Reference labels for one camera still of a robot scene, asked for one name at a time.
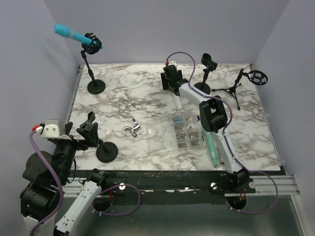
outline round black base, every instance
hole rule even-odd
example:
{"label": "round black base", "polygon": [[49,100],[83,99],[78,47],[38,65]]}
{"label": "round black base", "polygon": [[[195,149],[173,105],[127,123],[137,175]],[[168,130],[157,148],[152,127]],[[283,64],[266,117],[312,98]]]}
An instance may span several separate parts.
{"label": "round black base", "polygon": [[204,92],[205,94],[209,95],[211,92],[210,86],[207,84],[204,84],[203,88],[202,87],[202,82],[199,82],[197,84],[194,85],[197,89],[199,89],[200,91]]}
{"label": "round black base", "polygon": [[88,91],[91,94],[100,94],[101,92],[103,92],[106,88],[105,83],[102,80],[94,80],[89,82],[88,84]]}
{"label": "round black base", "polygon": [[105,142],[100,144],[96,149],[96,157],[99,161],[104,163],[109,163],[115,160],[116,156],[118,155],[118,148],[112,142]]}

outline gray wall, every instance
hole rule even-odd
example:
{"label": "gray wall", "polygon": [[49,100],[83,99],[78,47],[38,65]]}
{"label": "gray wall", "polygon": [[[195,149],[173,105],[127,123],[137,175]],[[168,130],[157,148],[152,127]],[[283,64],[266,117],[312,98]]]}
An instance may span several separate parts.
{"label": "gray wall", "polygon": [[[42,0],[0,1],[0,234],[25,230],[20,193],[25,163],[34,153],[28,135],[49,118],[65,118],[77,65]],[[43,150],[46,140],[36,138]]]}
{"label": "gray wall", "polygon": [[[252,63],[288,0],[45,0],[58,24],[93,32],[104,49],[91,63],[163,62],[175,51],[200,61]],[[66,39],[78,63],[81,45]],[[191,63],[185,56],[178,62]]]}
{"label": "gray wall", "polygon": [[256,60],[259,88],[285,169],[294,174],[315,222],[315,1],[291,0]]}

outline cable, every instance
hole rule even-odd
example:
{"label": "cable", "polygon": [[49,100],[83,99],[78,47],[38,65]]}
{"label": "cable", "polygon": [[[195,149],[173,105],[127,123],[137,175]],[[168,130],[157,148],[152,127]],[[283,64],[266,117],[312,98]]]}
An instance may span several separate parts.
{"label": "cable", "polygon": [[230,105],[229,105],[227,102],[225,102],[224,100],[222,100],[222,99],[220,99],[220,98],[218,98],[218,97],[209,96],[209,95],[203,93],[202,91],[198,90],[197,88],[195,88],[194,86],[191,85],[192,76],[193,76],[193,74],[194,74],[194,72],[195,72],[195,69],[196,69],[196,63],[195,63],[195,60],[193,59],[193,57],[192,57],[190,54],[185,53],[185,52],[175,52],[175,53],[172,53],[171,55],[169,55],[169,56],[166,58],[166,64],[168,63],[168,59],[169,59],[172,55],[174,55],[174,54],[185,54],[185,55],[189,56],[189,57],[191,58],[192,62],[193,62],[193,70],[192,70],[192,73],[191,73],[190,78],[189,78],[189,81],[188,81],[188,86],[190,87],[190,89],[193,90],[194,92],[196,92],[197,94],[199,94],[200,96],[204,97],[204,98],[212,98],[212,99],[215,99],[215,100],[217,100],[217,101],[220,101],[220,102],[224,103],[224,104],[227,106],[227,108],[229,109],[229,111],[230,111],[230,119],[229,119],[229,121],[227,122],[227,124],[225,125],[225,127],[223,128],[222,134],[223,134],[223,136],[224,136],[224,140],[225,140],[226,145],[227,145],[227,147],[228,147],[228,149],[229,149],[229,152],[230,152],[231,155],[232,155],[232,158],[233,158],[241,167],[243,167],[246,171],[248,171],[249,173],[260,173],[260,174],[262,174],[262,175],[267,176],[267,177],[272,181],[272,183],[273,183],[274,186],[275,186],[276,199],[275,199],[274,203],[273,203],[270,207],[268,207],[267,209],[265,209],[265,210],[255,211],[255,212],[241,211],[241,210],[237,210],[237,209],[234,209],[233,207],[231,207],[231,205],[227,202],[227,200],[225,200],[226,204],[230,207],[231,210],[233,210],[233,211],[235,211],[235,212],[243,213],[243,214],[259,214],[259,213],[264,213],[264,212],[267,212],[267,211],[271,210],[271,209],[277,204],[278,198],[279,198],[278,187],[277,187],[277,185],[276,185],[276,182],[274,181],[273,178],[271,178],[270,175],[264,173],[263,171],[250,171],[250,170],[248,170],[248,169],[235,157],[235,154],[233,153],[233,151],[232,151],[232,149],[231,149],[231,146],[230,146],[230,144],[229,144],[229,142],[228,142],[228,140],[227,140],[227,137],[226,137],[226,135],[224,135],[224,134],[225,134],[225,129],[226,129],[226,128],[231,124],[231,122],[232,122],[232,118],[233,118],[232,108],[231,108]]}
{"label": "cable", "polygon": [[67,179],[67,183],[72,183],[72,182],[74,182],[75,173],[76,173],[76,171],[77,171],[77,161],[76,161],[75,159],[73,159],[73,163],[74,163],[73,178],[72,178],[72,181],[71,181],[71,182]]}
{"label": "cable", "polygon": [[49,170],[49,172],[51,173],[51,175],[53,176],[54,180],[56,181],[57,187],[59,189],[59,202],[57,207],[49,214],[47,215],[44,219],[42,219],[41,221],[38,222],[37,225],[35,225],[35,227],[31,230],[30,232],[30,236],[34,236],[36,229],[43,224],[46,220],[48,220],[49,218],[51,218],[61,207],[62,203],[63,203],[63,186],[61,185],[61,182],[58,178],[58,175],[56,174],[56,172],[54,171],[54,169],[52,168],[52,166],[49,164],[49,162],[46,160],[46,158],[44,157],[44,155],[41,153],[41,151],[39,150],[38,146],[36,145],[34,139],[33,139],[33,135],[36,133],[36,131],[32,131],[29,135],[29,140],[30,143],[32,145],[32,147],[34,148],[34,150],[36,151],[37,155],[39,156],[39,158],[42,160],[42,162],[45,164],[45,166],[47,167],[47,169]]}
{"label": "cable", "polygon": [[131,185],[131,184],[115,185],[115,186],[113,186],[113,187],[110,187],[110,188],[108,188],[108,189],[102,191],[102,192],[100,193],[100,195],[103,194],[103,193],[106,193],[106,192],[108,192],[108,191],[110,191],[110,190],[112,190],[112,189],[114,189],[114,188],[118,188],[118,187],[121,187],[121,186],[131,187],[131,188],[133,188],[134,190],[136,190],[136,192],[137,192],[137,194],[138,194],[138,202],[137,202],[136,206],[134,207],[134,209],[132,209],[131,211],[128,211],[128,212],[126,212],[126,213],[112,214],[112,213],[106,213],[106,212],[101,212],[101,211],[95,210],[94,204],[92,203],[92,207],[93,207],[93,209],[94,209],[93,211],[95,211],[95,212],[97,212],[97,213],[99,213],[99,214],[102,214],[102,215],[109,215],[109,216],[124,216],[124,215],[129,215],[129,214],[133,213],[134,211],[136,211],[136,210],[138,209],[138,207],[140,206],[141,195],[140,195],[139,190],[138,190],[135,186],[133,186],[133,185]]}

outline gray floor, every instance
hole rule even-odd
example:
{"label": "gray floor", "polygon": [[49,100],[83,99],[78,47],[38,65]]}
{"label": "gray floor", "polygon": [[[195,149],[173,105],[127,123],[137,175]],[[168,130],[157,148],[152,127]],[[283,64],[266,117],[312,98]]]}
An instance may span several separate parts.
{"label": "gray floor", "polygon": [[[266,208],[273,200],[274,197],[251,197],[246,209]],[[73,201],[65,200],[58,218]],[[122,213],[130,208],[112,209]],[[272,211],[259,215],[238,214],[224,205],[141,205],[124,217],[100,217],[91,208],[81,222],[76,236],[302,236],[289,196],[280,197]]]}

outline marble pattern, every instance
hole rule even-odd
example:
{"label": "marble pattern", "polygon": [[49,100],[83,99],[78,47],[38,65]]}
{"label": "marble pattern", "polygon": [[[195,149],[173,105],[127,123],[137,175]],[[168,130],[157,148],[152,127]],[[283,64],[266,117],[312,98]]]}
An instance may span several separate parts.
{"label": "marble pattern", "polygon": [[[189,78],[192,65],[179,65],[184,78]],[[203,65],[197,65],[193,84],[202,81]],[[172,114],[199,114],[196,106],[186,99],[163,91],[160,73],[163,64],[100,64],[92,65],[96,79],[106,83],[106,90],[99,95],[89,94],[87,85],[91,80],[86,67],[79,84],[70,121],[74,123],[71,134],[82,138],[75,129],[83,123],[90,111],[95,112],[98,135],[101,139],[115,143],[119,149],[117,158],[111,163],[98,161],[95,148],[78,151],[76,160],[79,170],[224,170],[223,165],[214,168],[209,160],[206,146],[196,150],[150,155],[146,123],[152,119],[164,119]],[[213,89],[232,86],[240,69],[250,70],[249,65],[218,65],[211,72],[207,84]],[[240,160],[250,170],[279,170],[279,160],[271,141],[263,108],[256,88],[246,78],[237,88],[241,110],[236,101],[224,91],[212,92],[227,101],[233,110],[233,121],[229,126],[231,139]],[[124,132],[124,126],[133,126],[132,118],[141,125],[138,136]]]}

